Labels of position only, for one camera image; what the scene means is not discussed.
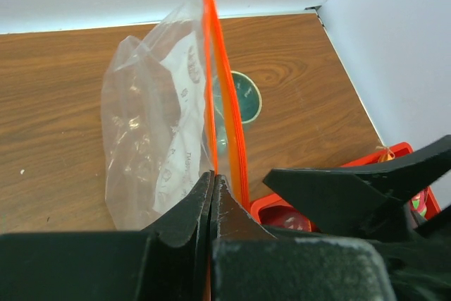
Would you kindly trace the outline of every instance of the red plastic basket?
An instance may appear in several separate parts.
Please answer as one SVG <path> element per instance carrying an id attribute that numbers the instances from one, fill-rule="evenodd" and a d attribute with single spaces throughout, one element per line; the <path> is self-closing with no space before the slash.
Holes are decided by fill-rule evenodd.
<path id="1" fill-rule="evenodd" d="M 400 144 L 397 144 L 395 146 L 392 146 L 389 148 L 391 152 L 394 153 L 395 157 L 404 156 L 406 154 L 410 154 L 413 152 L 412 147 L 407 142 L 401 142 Z M 382 149 L 379 152 L 375 152 L 373 154 L 364 156 L 363 158 L 360 158 L 358 160 L 351 161 L 350 163 L 347 163 L 343 165 L 342 167 L 351 167 L 351 166 L 363 166 L 368 164 L 375 164 L 378 162 L 379 158 L 384 155 L 387 152 L 386 149 Z M 435 216 L 438 212 L 440 212 L 440 207 L 438 206 L 437 200 L 434 197 L 434 194 L 432 193 L 432 189 L 428 186 L 426 188 L 427 190 L 427 200 L 426 200 L 426 208 L 427 212 L 425 215 L 426 219 L 430 219 L 433 216 Z M 291 208 L 295 210 L 290 204 L 288 204 L 284 199 L 279 197 L 276 193 L 273 193 L 271 195 L 268 195 L 267 197 L 262 197 L 261 199 L 255 200 L 251 205 L 251 215 L 254 217 L 254 219 L 262 224 L 265 224 L 265 219 L 262 218 L 262 216 L 268 218 L 268 214 L 270 213 L 270 210 L 274 207 L 286 207 L 287 209 Z M 315 225 L 308 221 L 310 223 L 310 226 L 306 229 L 308 230 L 315 230 Z"/>

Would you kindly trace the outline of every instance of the green cup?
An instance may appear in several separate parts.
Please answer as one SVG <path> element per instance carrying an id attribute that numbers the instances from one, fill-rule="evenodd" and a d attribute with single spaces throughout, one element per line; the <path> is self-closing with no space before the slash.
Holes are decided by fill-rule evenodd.
<path id="1" fill-rule="evenodd" d="M 243 129 L 247 129 L 253 123 L 261 112 L 262 100 L 261 93 L 255 82 L 247 75 L 232 71 L 233 84 L 237 93 L 238 106 L 240 107 L 241 123 Z M 218 81 L 213 86 L 215 120 L 216 120 L 216 139 L 218 153 L 223 154 L 227 149 L 227 133 L 224 126 L 223 103 L 221 98 L 221 88 Z"/>

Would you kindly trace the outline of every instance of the wood grain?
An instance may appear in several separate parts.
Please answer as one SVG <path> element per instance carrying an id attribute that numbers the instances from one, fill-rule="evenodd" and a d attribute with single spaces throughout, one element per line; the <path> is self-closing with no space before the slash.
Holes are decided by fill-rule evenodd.
<path id="1" fill-rule="evenodd" d="M 252 198 L 273 167 L 337 166 L 379 145 L 315 15 L 223 20 L 232 69 L 263 97 L 246 132 Z M 0 36 L 0 232 L 112 229 L 103 74 L 151 25 Z"/>

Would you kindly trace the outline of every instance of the cup rim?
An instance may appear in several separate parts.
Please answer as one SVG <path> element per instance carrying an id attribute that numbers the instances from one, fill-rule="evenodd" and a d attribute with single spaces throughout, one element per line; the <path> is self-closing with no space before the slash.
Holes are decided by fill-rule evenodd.
<path id="1" fill-rule="evenodd" d="M 255 119 L 258 118 L 258 116 L 260 115 L 260 112 L 261 112 L 261 107 L 263 106 L 263 101 L 262 101 L 262 99 L 261 99 L 261 93 L 260 93 L 260 90 L 259 90 L 259 88 L 257 87 L 257 85 L 255 84 L 255 82 L 254 82 L 249 76 L 245 75 L 244 73 L 238 72 L 237 70 L 232 70 L 231 73 L 232 73 L 232 77 L 233 77 L 234 74 L 236 74 L 236 75 L 239 75 L 240 77 L 243 77 L 243 78 L 245 78 L 246 80 L 248 80 L 248 81 L 251 83 L 252 87 L 256 90 L 257 95 L 259 96 L 259 108 L 257 109 L 257 112 L 256 112 L 256 113 L 254 114 L 254 116 L 253 116 L 252 118 L 250 118 L 249 120 L 241 121 L 241 123 L 242 123 L 243 125 L 246 124 L 246 123 L 251 123 L 252 121 L 255 121 Z"/>

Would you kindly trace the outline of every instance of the clear plastic bag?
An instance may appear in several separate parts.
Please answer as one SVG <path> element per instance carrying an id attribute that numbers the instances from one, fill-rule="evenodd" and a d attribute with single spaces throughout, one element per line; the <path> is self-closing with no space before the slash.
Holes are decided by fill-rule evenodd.
<path id="1" fill-rule="evenodd" d="M 214 0 L 188 0 L 142 41 L 120 43 L 104 77 L 101 119 L 106 204 L 117 229 L 148 226 L 208 170 L 229 173 L 249 207 L 240 110 Z M 224 130 L 228 148 L 218 158 Z"/>

